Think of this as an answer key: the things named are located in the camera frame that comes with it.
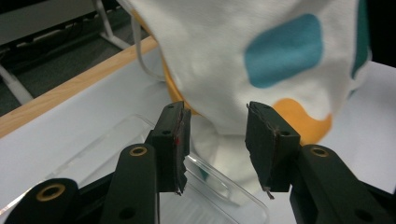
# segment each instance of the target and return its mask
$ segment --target metal leg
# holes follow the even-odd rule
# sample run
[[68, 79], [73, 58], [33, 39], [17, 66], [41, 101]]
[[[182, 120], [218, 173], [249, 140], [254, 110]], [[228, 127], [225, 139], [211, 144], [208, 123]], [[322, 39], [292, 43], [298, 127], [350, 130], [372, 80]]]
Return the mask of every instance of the metal leg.
[[0, 76], [3, 78], [7, 87], [11, 90], [12, 94], [17, 98], [17, 100], [22, 104], [26, 104], [33, 100], [32, 95], [27, 91], [20, 81], [12, 74], [10, 74], [6, 68], [0, 64]]
[[107, 14], [105, 11], [105, 7], [103, 6], [102, 0], [92, 0], [92, 2], [104, 26], [104, 31], [100, 34], [100, 36], [120, 49], [129, 48], [130, 45], [128, 43], [119, 39], [113, 34], [113, 30], [111, 29], [110, 22], [108, 22]]

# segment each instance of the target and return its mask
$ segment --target white surface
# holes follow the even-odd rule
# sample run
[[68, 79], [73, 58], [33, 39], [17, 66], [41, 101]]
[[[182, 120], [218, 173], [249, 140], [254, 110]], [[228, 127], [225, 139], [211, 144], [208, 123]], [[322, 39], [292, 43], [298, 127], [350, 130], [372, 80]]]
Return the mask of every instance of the white surface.
[[[158, 50], [146, 54], [161, 70]], [[396, 69], [370, 64], [367, 82], [334, 118], [321, 144], [335, 150], [363, 181], [393, 191], [396, 186]], [[43, 179], [91, 141], [131, 114], [156, 121], [170, 103], [164, 83], [130, 63], [0, 140], [0, 207]], [[293, 223], [288, 194], [269, 202], [272, 223]]]

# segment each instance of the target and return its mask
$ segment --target wooden edge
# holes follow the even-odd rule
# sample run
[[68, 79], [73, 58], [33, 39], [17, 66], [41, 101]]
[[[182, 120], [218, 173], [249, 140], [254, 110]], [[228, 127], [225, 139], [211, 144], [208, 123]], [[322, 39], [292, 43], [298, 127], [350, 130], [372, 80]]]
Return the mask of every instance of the wooden edge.
[[[142, 53], [146, 53], [157, 47], [157, 43], [151, 36], [142, 40], [141, 45]], [[26, 105], [22, 105], [5, 114], [0, 117], [0, 138], [12, 133], [22, 125], [46, 113], [56, 105], [61, 104], [135, 59], [135, 46], [131, 46], [97, 64], [86, 72], [83, 72], [60, 86], [40, 95]]]

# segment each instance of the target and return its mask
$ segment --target plastic container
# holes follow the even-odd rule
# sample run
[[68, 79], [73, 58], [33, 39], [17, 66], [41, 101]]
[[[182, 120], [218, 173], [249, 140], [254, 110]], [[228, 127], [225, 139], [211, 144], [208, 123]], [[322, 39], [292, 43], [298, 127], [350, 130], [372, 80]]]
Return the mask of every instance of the plastic container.
[[[66, 177], [75, 180], [80, 188], [88, 185], [114, 172], [120, 152], [129, 145], [144, 143], [153, 126], [142, 116], [132, 115], [60, 165], [46, 179]], [[269, 223], [268, 209], [262, 202], [196, 155], [191, 153], [186, 157], [185, 165], [188, 183], [182, 196], [160, 194], [162, 224]]]

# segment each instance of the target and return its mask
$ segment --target gray carpet floor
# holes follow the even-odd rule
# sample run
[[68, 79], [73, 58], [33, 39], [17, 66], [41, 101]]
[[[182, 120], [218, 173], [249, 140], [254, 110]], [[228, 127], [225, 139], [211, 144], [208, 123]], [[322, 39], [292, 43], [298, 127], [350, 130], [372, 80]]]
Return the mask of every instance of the gray carpet floor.
[[[114, 34], [132, 45], [130, 16], [121, 8], [108, 12], [107, 16]], [[120, 52], [99, 36], [102, 30], [98, 17], [75, 23], [26, 48], [2, 55], [0, 63], [36, 98]], [[0, 116], [19, 106], [17, 99], [0, 81]]]

